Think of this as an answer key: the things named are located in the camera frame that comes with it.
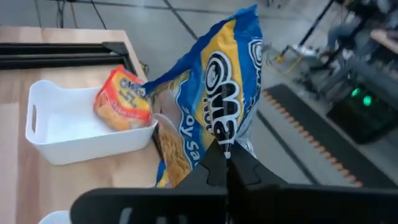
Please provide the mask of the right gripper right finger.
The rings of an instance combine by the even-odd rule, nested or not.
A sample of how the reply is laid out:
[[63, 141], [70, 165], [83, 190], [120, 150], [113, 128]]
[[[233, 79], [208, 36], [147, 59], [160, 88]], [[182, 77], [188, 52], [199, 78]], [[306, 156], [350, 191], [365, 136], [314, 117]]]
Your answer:
[[398, 190], [290, 184], [239, 143], [230, 151], [234, 224], [398, 224]]

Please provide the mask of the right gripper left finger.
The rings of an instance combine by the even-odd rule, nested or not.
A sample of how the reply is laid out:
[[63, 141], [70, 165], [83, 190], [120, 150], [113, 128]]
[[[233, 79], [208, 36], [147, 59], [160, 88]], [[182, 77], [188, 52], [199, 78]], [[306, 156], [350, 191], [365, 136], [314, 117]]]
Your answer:
[[224, 149], [213, 141], [203, 160], [174, 188], [102, 188], [83, 193], [72, 224], [225, 224]]

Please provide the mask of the orange Maruchan noodle pack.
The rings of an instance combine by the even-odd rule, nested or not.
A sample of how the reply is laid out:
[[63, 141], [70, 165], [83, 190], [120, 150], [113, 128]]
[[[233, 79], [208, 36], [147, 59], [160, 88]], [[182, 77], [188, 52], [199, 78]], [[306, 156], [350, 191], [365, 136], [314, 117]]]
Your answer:
[[116, 131], [144, 128], [152, 122], [144, 82], [123, 66], [113, 69], [95, 97], [93, 110]]

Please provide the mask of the blue Maruchan noodle pack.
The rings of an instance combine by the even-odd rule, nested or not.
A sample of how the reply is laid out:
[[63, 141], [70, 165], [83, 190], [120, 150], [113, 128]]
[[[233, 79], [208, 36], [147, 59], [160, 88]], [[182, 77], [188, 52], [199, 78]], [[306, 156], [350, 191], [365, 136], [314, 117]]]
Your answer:
[[158, 121], [156, 186], [177, 186], [212, 143], [249, 153], [252, 117], [261, 92], [262, 31], [257, 6], [214, 24], [177, 63], [144, 85]]

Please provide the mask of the black orange-striped floor mat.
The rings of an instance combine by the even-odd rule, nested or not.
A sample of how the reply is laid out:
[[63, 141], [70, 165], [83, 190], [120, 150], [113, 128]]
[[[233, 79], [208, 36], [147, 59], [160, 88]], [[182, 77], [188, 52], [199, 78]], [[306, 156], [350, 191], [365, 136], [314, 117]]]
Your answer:
[[311, 144], [344, 180], [356, 187], [398, 189], [398, 185], [353, 147], [325, 119], [283, 84], [262, 96]]

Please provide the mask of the black computer green lights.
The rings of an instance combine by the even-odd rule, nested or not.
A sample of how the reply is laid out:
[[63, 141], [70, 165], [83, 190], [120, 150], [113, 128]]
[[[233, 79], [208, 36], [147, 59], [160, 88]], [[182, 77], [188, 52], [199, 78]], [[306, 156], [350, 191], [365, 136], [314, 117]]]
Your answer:
[[398, 109], [363, 85], [337, 101], [326, 116], [357, 144], [378, 141], [398, 126]]

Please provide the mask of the person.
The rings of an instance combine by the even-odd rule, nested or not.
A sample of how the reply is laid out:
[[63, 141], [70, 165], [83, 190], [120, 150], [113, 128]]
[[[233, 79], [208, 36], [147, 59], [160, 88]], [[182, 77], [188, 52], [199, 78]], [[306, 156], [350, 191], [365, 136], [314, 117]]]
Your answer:
[[325, 50], [327, 52], [333, 52], [338, 39], [347, 38], [355, 30], [356, 23], [344, 23], [338, 26], [332, 27], [327, 34], [327, 43]]

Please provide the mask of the black stand pole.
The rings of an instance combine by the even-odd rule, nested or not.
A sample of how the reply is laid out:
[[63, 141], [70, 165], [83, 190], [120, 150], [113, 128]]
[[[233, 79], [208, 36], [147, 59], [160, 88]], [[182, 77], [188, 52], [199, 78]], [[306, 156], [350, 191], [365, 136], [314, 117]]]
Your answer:
[[319, 13], [317, 18], [315, 19], [314, 23], [312, 26], [308, 29], [307, 33], [303, 37], [303, 39], [298, 43], [298, 47], [302, 47], [304, 43], [308, 40], [308, 38], [312, 35], [314, 32], [315, 28], [319, 25], [320, 21], [323, 19], [329, 8], [331, 8], [331, 5], [333, 4], [334, 0], [329, 0], [328, 4], [323, 8], [322, 12]]

